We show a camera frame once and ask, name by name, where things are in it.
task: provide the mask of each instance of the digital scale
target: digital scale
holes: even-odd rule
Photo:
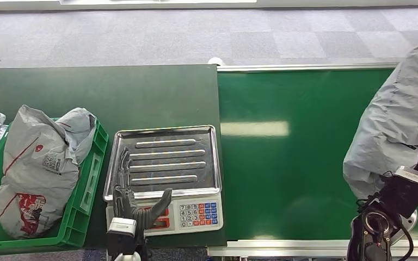
[[[222,179],[213,126],[122,130],[115,134],[103,191],[107,226],[114,216],[113,186],[121,152],[130,153],[129,177],[139,208],[151,208],[172,188],[172,201],[146,236],[195,233],[223,227]]]

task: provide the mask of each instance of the scale keypad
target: scale keypad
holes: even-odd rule
[[[217,225],[217,203],[179,205],[180,227]]]

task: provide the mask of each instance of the gray carpet floor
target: gray carpet floor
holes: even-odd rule
[[[118,10],[0,14],[0,68],[399,61],[418,45],[418,8]],[[206,260],[203,248],[155,250],[153,260]],[[0,260],[104,260],[104,251]]]

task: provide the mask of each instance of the green plastic crate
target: green plastic crate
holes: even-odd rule
[[[99,121],[96,125],[92,148],[80,165],[81,175],[62,219],[44,237],[34,239],[13,239],[0,226],[0,254],[62,251],[83,246],[108,143],[108,134]],[[6,137],[7,133],[0,141],[0,184]]]

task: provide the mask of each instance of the robotic hand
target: robotic hand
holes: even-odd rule
[[[129,164],[129,151],[125,148],[113,192],[114,218],[107,231],[107,250],[114,261],[147,261],[149,255],[144,231],[169,207],[172,189],[166,189],[151,209],[139,209],[130,189]]]
[[[418,206],[418,171],[400,167],[386,177],[380,192],[367,200],[358,200],[357,204],[359,215],[352,221],[347,261],[391,261],[390,245],[400,230],[409,240],[409,251],[399,261],[408,259],[413,252],[413,239],[401,216],[409,218]]]

